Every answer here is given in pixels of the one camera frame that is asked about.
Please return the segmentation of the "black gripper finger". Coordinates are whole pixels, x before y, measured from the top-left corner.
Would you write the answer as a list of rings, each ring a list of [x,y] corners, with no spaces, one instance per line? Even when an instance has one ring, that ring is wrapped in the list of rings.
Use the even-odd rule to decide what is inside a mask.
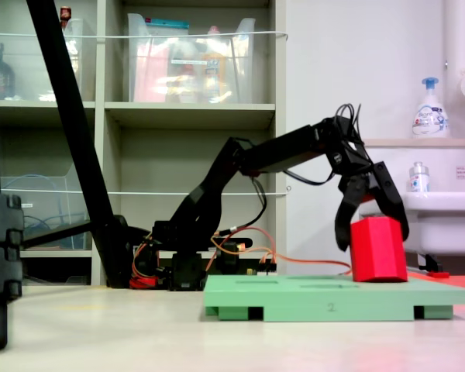
[[[356,175],[343,178],[340,185],[343,186],[343,199],[336,212],[335,236],[338,248],[347,250],[351,238],[351,221],[366,198],[369,180],[367,175]]]
[[[384,162],[375,163],[373,166],[370,193],[381,212],[400,223],[402,239],[407,239],[409,225],[405,207]]]

